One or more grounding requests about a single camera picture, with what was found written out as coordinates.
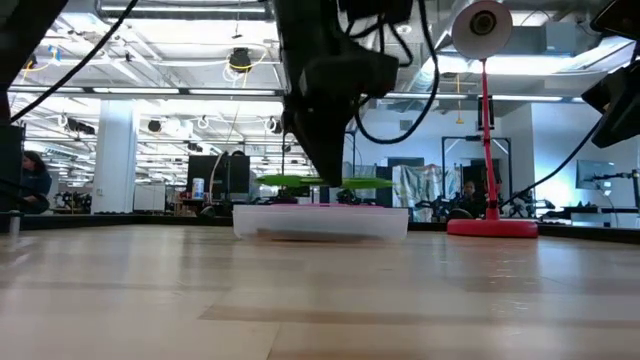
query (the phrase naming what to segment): red base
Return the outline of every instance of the red base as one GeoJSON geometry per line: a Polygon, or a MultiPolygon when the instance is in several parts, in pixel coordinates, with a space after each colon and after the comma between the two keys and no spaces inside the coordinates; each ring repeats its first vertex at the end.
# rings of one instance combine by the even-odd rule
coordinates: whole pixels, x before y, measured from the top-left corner
{"type": "Polygon", "coordinates": [[[460,236],[537,238],[538,225],[533,221],[451,220],[447,233],[460,236]]]}

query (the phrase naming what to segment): woman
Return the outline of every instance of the woman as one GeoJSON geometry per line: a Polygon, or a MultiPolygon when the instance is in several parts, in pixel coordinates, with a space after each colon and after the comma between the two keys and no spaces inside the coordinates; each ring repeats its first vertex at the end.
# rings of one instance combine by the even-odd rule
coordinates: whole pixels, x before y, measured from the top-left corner
{"type": "MultiPolygon", "coordinates": [[[[23,187],[32,189],[45,198],[51,190],[51,176],[47,172],[47,166],[34,151],[25,151],[22,157],[22,182],[23,187]]],[[[49,209],[46,199],[39,199],[33,193],[22,190],[23,199],[28,203],[21,210],[27,214],[42,214],[49,209]]]]}

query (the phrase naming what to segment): ceiling light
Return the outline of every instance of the ceiling light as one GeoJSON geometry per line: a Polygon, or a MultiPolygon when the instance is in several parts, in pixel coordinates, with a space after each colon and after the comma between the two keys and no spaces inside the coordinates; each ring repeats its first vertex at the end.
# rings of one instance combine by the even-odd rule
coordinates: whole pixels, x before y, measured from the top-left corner
{"type": "MultiPolygon", "coordinates": [[[[125,6],[103,6],[102,11],[124,11],[125,6]]],[[[136,6],[132,11],[158,11],[158,12],[230,12],[230,13],[264,13],[264,8],[251,7],[203,7],[203,6],[136,6]]]]}
{"type": "Polygon", "coordinates": [[[47,148],[44,145],[34,143],[33,141],[25,141],[24,149],[28,151],[35,151],[35,152],[45,152],[47,148]]]}
{"type": "Polygon", "coordinates": [[[190,89],[192,95],[243,95],[243,96],[275,96],[275,90],[239,90],[239,89],[190,89]]]}
{"type": "Polygon", "coordinates": [[[438,100],[466,100],[468,99],[468,95],[464,94],[438,94],[436,95],[436,99],[438,100]]]}
{"type": "Polygon", "coordinates": [[[562,101],[560,96],[522,96],[522,95],[494,95],[495,101],[532,101],[532,102],[557,102],[562,101]]]}
{"type": "Polygon", "coordinates": [[[93,88],[99,94],[179,94],[174,88],[93,88]]]}
{"type": "MultiPolygon", "coordinates": [[[[46,86],[22,86],[14,85],[9,88],[9,92],[30,92],[30,93],[42,93],[49,90],[46,86]]],[[[71,92],[83,92],[79,87],[61,87],[56,92],[71,93],[71,92]]]]}

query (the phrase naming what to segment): black cable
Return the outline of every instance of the black cable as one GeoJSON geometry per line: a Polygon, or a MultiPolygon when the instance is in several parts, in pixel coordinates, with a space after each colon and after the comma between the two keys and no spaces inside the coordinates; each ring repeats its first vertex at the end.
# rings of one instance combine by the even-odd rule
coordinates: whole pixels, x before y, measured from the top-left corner
{"type": "Polygon", "coordinates": [[[347,30],[344,31],[344,33],[348,36],[349,34],[351,34],[351,31],[353,30],[353,26],[355,25],[355,21],[349,21],[349,24],[347,25],[347,30]]]}
{"type": "Polygon", "coordinates": [[[369,26],[368,28],[362,30],[361,32],[359,32],[357,34],[349,35],[349,38],[351,38],[351,39],[362,39],[363,37],[367,37],[372,32],[378,30],[379,27],[380,27],[380,24],[375,23],[375,24],[369,26]]]}
{"type": "Polygon", "coordinates": [[[595,37],[595,38],[599,38],[600,35],[596,35],[596,34],[591,34],[590,32],[587,31],[587,29],[584,28],[584,25],[577,23],[576,26],[578,28],[580,28],[580,30],[582,30],[583,33],[585,33],[587,36],[591,36],[591,37],[595,37]]]}
{"type": "Polygon", "coordinates": [[[380,54],[384,54],[384,15],[378,15],[378,37],[380,42],[380,54]]]}
{"type": "Polygon", "coordinates": [[[120,28],[120,25],[122,25],[122,23],[124,22],[124,19],[126,19],[127,16],[129,16],[129,14],[131,13],[131,10],[133,10],[136,4],[138,4],[138,0],[131,0],[129,5],[127,5],[127,8],[122,12],[122,14],[120,14],[120,17],[115,22],[115,24],[111,26],[111,29],[107,31],[107,33],[102,37],[102,39],[100,39],[100,41],[96,44],[96,46],[84,57],[84,59],[80,60],[78,65],[74,66],[73,69],[71,69],[65,76],[62,77],[62,79],[58,80],[57,83],[52,85],[47,91],[45,91],[42,95],[40,95],[40,97],[38,97],[35,101],[27,105],[24,109],[20,110],[16,115],[12,116],[11,122],[15,122],[19,120],[23,116],[27,115],[31,110],[38,107],[38,105],[42,104],[43,101],[45,101],[49,96],[51,96],[58,89],[60,89],[64,84],[67,83],[67,81],[71,80],[71,78],[75,74],[77,74],[80,70],[82,70],[82,68],[85,65],[87,65],[89,61],[91,61],[91,59],[98,53],[98,51],[100,51],[100,49],[107,43],[107,41],[109,41],[111,36],[116,31],[118,31],[118,29],[120,28]]]}
{"type": "Polygon", "coordinates": [[[393,35],[393,37],[398,41],[398,43],[404,50],[405,55],[407,55],[407,59],[408,59],[407,62],[400,63],[400,67],[406,68],[413,65],[413,53],[411,52],[411,49],[409,49],[409,45],[407,45],[407,42],[404,41],[404,39],[402,38],[402,36],[400,36],[400,34],[398,34],[398,30],[396,30],[395,26],[393,26],[392,24],[387,24],[387,25],[389,25],[389,30],[391,31],[391,35],[393,35]]]}
{"type": "Polygon", "coordinates": [[[589,139],[591,139],[591,137],[593,136],[593,134],[595,134],[596,130],[598,130],[598,127],[600,126],[600,122],[598,121],[594,126],[593,129],[591,129],[591,131],[589,131],[589,133],[587,134],[587,136],[585,136],[584,139],[582,139],[582,141],[580,142],[580,144],[578,144],[578,147],[575,148],[575,150],[573,150],[573,152],[571,154],[569,154],[569,157],[567,157],[561,164],[560,166],[558,166],[557,169],[553,170],[549,175],[545,176],[544,178],[542,178],[541,180],[537,181],[535,184],[527,187],[526,189],[518,192],[517,194],[511,196],[511,198],[509,198],[509,200],[505,201],[502,203],[502,205],[500,205],[500,209],[502,209],[505,205],[509,204],[510,202],[512,202],[513,200],[519,198],[521,195],[524,195],[526,193],[529,192],[529,190],[537,187],[538,185],[542,184],[543,182],[551,179],[552,177],[556,176],[557,173],[560,172],[560,170],[562,170],[565,166],[567,166],[567,164],[573,160],[573,158],[578,154],[578,152],[580,152],[580,150],[582,150],[582,148],[584,147],[584,145],[589,141],[589,139]]]}
{"type": "MultiPolygon", "coordinates": [[[[431,58],[433,59],[433,64],[435,68],[434,74],[433,74],[433,84],[431,88],[431,94],[429,95],[429,100],[427,101],[426,106],[424,107],[424,109],[422,109],[422,112],[420,113],[416,121],[413,123],[411,128],[409,128],[409,130],[406,133],[404,133],[403,135],[395,139],[378,139],[371,136],[371,134],[367,132],[367,130],[364,128],[364,125],[362,124],[362,119],[360,118],[360,112],[359,112],[359,106],[358,106],[354,115],[356,124],[358,125],[360,132],[362,132],[362,136],[364,136],[367,140],[375,144],[392,145],[392,144],[403,142],[404,140],[408,139],[416,131],[418,126],[422,124],[422,121],[427,116],[427,113],[431,109],[431,106],[433,105],[433,101],[436,99],[436,95],[438,93],[438,87],[440,85],[440,67],[438,66],[438,54],[436,53],[436,49],[433,45],[433,40],[431,39],[431,34],[429,33],[429,24],[427,23],[427,7],[425,6],[423,0],[418,0],[418,9],[420,10],[420,23],[422,25],[422,32],[427,42],[427,47],[429,48],[429,53],[431,54],[431,58]]],[[[371,99],[371,97],[367,96],[365,98],[365,101],[363,101],[363,103],[368,101],[369,99],[371,99]]],[[[357,105],[360,105],[361,102],[355,101],[355,103],[357,105]]]]}
{"type": "Polygon", "coordinates": [[[551,15],[549,15],[548,12],[546,12],[546,11],[544,11],[542,9],[535,9],[535,10],[533,10],[531,12],[531,14],[529,14],[529,16],[527,16],[526,18],[524,18],[524,20],[522,20],[522,23],[520,23],[520,26],[523,26],[527,22],[527,20],[531,19],[531,17],[533,15],[535,15],[537,12],[540,12],[540,13],[543,13],[543,14],[547,15],[547,18],[549,19],[549,21],[553,20],[553,18],[551,17],[551,15]]]}

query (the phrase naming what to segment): cable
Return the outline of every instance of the cable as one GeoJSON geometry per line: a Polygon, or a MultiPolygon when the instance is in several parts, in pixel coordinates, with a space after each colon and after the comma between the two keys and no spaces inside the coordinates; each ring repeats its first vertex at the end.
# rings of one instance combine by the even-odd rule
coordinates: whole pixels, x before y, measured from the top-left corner
{"type": "Polygon", "coordinates": [[[580,30],[582,30],[582,32],[587,34],[588,36],[595,37],[595,38],[599,38],[600,37],[600,35],[591,34],[590,32],[588,32],[587,29],[584,28],[584,25],[582,25],[580,23],[576,23],[576,26],[578,28],[580,28],[580,30]]]}
{"type": "Polygon", "coordinates": [[[267,52],[268,52],[268,51],[269,51],[269,50],[267,50],[267,49],[265,48],[264,53],[262,54],[262,57],[260,58],[260,60],[258,60],[257,62],[255,62],[255,63],[253,63],[253,64],[251,64],[251,65],[247,65],[247,66],[235,66],[235,65],[232,65],[232,64],[231,64],[231,63],[229,63],[229,62],[228,62],[227,64],[228,64],[228,65],[229,65],[229,67],[230,67],[230,68],[232,68],[232,69],[236,69],[236,70],[248,70],[248,69],[251,69],[252,67],[254,67],[254,66],[256,66],[256,65],[260,65],[260,64],[262,63],[262,61],[264,60],[264,58],[267,56],[267,52]]]}
{"type": "Polygon", "coordinates": [[[604,189],[602,188],[602,186],[600,186],[600,184],[598,184],[597,182],[595,184],[596,184],[596,188],[600,190],[600,193],[602,194],[602,196],[604,196],[605,198],[607,198],[607,200],[609,200],[609,204],[611,205],[611,210],[613,210],[613,213],[616,216],[616,227],[619,228],[620,218],[618,217],[618,212],[616,211],[615,205],[613,205],[613,201],[611,201],[611,198],[607,196],[607,194],[604,192],[604,189]]]}
{"type": "Polygon", "coordinates": [[[222,69],[222,78],[228,82],[236,82],[240,80],[246,73],[233,73],[228,64],[222,69]]]}
{"type": "Polygon", "coordinates": [[[349,24],[347,25],[347,30],[344,31],[344,33],[348,36],[349,34],[351,34],[351,31],[353,30],[353,26],[356,24],[355,21],[349,21],[349,24]]]}
{"type": "Polygon", "coordinates": [[[411,49],[409,49],[409,45],[407,45],[407,42],[404,41],[404,39],[402,38],[402,36],[400,36],[400,34],[398,34],[398,30],[396,29],[395,26],[393,26],[392,24],[387,24],[387,25],[389,25],[389,30],[391,31],[391,35],[393,35],[393,37],[398,41],[398,43],[402,47],[402,50],[404,50],[405,55],[407,55],[407,59],[408,59],[407,62],[400,63],[400,67],[406,68],[413,65],[413,53],[411,52],[411,49]]]}
{"type": "Polygon", "coordinates": [[[380,27],[380,24],[375,23],[375,24],[367,27],[366,29],[362,30],[361,32],[359,32],[357,34],[349,35],[349,38],[351,38],[351,39],[362,39],[363,37],[367,37],[371,33],[373,33],[374,31],[378,30],[379,27],[380,27]]]}
{"type": "Polygon", "coordinates": [[[218,156],[218,158],[216,159],[216,164],[213,165],[213,170],[211,170],[211,176],[209,177],[209,201],[211,201],[213,197],[213,181],[216,175],[216,169],[218,169],[218,165],[220,164],[222,158],[225,157],[225,155],[228,155],[226,150],[218,156]]]}
{"type": "Polygon", "coordinates": [[[127,16],[129,16],[129,14],[131,13],[131,10],[133,10],[133,8],[137,4],[138,4],[138,0],[131,0],[129,5],[127,5],[127,8],[122,12],[122,14],[120,14],[120,17],[118,18],[118,20],[113,24],[113,26],[111,26],[111,29],[109,29],[109,31],[107,31],[107,33],[102,37],[102,39],[100,39],[100,41],[87,54],[87,56],[85,56],[84,59],[82,59],[82,61],[80,61],[78,63],[78,65],[74,66],[73,69],[71,69],[65,76],[63,76],[62,79],[58,80],[57,83],[55,83],[53,86],[51,86],[49,88],[49,90],[45,91],[34,102],[32,102],[31,104],[27,105],[24,109],[20,110],[20,112],[18,112],[16,115],[12,116],[11,117],[11,122],[15,122],[15,121],[19,120],[21,117],[23,117],[26,114],[28,114],[31,110],[33,110],[36,107],[38,107],[38,105],[42,104],[43,101],[45,101],[49,96],[51,96],[58,89],[60,89],[64,84],[67,83],[67,81],[71,80],[71,78],[75,74],[77,74],[80,70],[82,70],[82,68],[85,65],[87,65],[87,63],[89,63],[89,61],[91,61],[91,59],[98,53],[98,51],[100,51],[100,49],[107,43],[107,41],[109,41],[111,36],[116,31],[118,31],[118,29],[120,28],[120,26],[124,22],[124,19],[126,19],[127,16]]]}
{"type": "Polygon", "coordinates": [[[378,40],[380,42],[380,54],[384,54],[384,14],[378,15],[378,40]]]}
{"type": "MultiPolygon", "coordinates": [[[[244,75],[244,81],[242,82],[242,88],[243,89],[247,85],[247,79],[248,78],[249,78],[249,73],[246,73],[244,75]]],[[[238,114],[239,113],[240,113],[240,104],[238,104],[238,107],[236,109],[236,115],[233,117],[233,122],[231,123],[231,128],[229,129],[229,136],[227,136],[227,141],[225,141],[225,143],[228,143],[229,140],[231,140],[231,134],[233,134],[233,130],[235,129],[236,120],[238,120],[238,114]]]]}
{"type": "MultiPolygon", "coordinates": [[[[436,99],[436,95],[438,93],[438,87],[440,86],[440,67],[438,65],[438,54],[436,53],[436,49],[433,46],[433,40],[431,39],[431,34],[429,33],[429,24],[427,23],[427,8],[423,0],[418,1],[418,8],[420,10],[420,23],[422,25],[422,32],[427,42],[427,47],[429,48],[429,53],[431,54],[431,59],[433,60],[433,65],[434,65],[433,84],[431,88],[431,94],[429,95],[429,100],[427,101],[427,104],[425,105],[424,109],[422,109],[422,112],[420,113],[416,121],[413,123],[411,128],[409,128],[409,130],[406,133],[404,133],[403,135],[395,139],[378,139],[371,136],[367,132],[367,130],[364,128],[364,125],[362,124],[362,119],[360,118],[360,112],[359,112],[359,106],[358,106],[354,115],[356,124],[358,125],[360,132],[362,132],[362,136],[364,136],[367,140],[375,144],[392,145],[408,139],[416,131],[418,126],[422,124],[422,121],[427,116],[427,113],[431,109],[431,106],[433,105],[433,101],[436,99]]],[[[371,99],[371,97],[367,96],[365,98],[365,101],[363,102],[369,101],[369,99],[371,99]]],[[[355,103],[357,105],[360,105],[360,102],[358,102],[357,100],[355,101],[355,103]]]]}
{"type": "Polygon", "coordinates": [[[573,150],[573,152],[571,154],[569,154],[569,157],[567,157],[561,164],[560,166],[558,166],[557,169],[553,170],[549,175],[545,176],[544,178],[542,178],[541,180],[537,181],[535,184],[528,186],[526,189],[518,192],[517,194],[511,196],[511,198],[509,198],[509,200],[505,201],[502,203],[502,205],[500,205],[500,209],[502,209],[505,205],[511,203],[513,200],[517,199],[518,197],[520,197],[521,195],[524,195],[526,193],[529,192],[529,190],[537,187],[538,185],[542,184],[543,182],[551,179],[552,177],[554,177],[557,173],[560,172],[560,170],[562,170],[565,166],[567,166],[567,164],[578,154],[578,152],[580,152],[580,150],[582,150],[582,148],[584,147],[584,145],[589,141],[589,139],[591,139],[591,137],[593,136],[593,134],[595,134],[596,130],[598,130],[598,127],[600,126],[600,121],[598,121],[593,128],[589,131],[589,133],[587,133],[587,136],[585,136],[585,138],[580,142],[580,144],[578,144],[578,147],[575,148],[575,150],[573,150]]]}
{"type": "Polygon", "coordinates": [[[30,66],[33,64],[33,62],[30,61],[29,64],[27,65],[27,67],[22,70],[22,71],[24,71],[24,75],[22,76],[22,80],[24,81],[24,78],[27,77],[27,74],[29,74],[29,73],[42,71],[42,70],[48,68],[49,65],[51,65],[54,61],[56,61],[57,54],[58,54],[58,49],[54,48],[53,51],[51,52],[51,60],[45,66],[42,66],[42,67],[39,67],[39,68],[31,69],[30,66]]]}
{"type": "Polygon", "coordinates": [[[531,14],[529,14],[529,16],[527,16],[526,18],[524,18],[524,20],[522,20],[522,23],[520,24],[520,26],[523,26],[527,22],[527,20],[531,19],[531,17],[533,15],[535,15],[537,12],[541,12],[541,13],[547,15],[547,18],[549,19],[549,21],[553,21],[553,18],[551,17],[551,15],[549,15],[548,12],[546,12],[546,11],[544,11],[542,9],[535,9],[535,10],[533,10],[531,12],[531,14]]]}

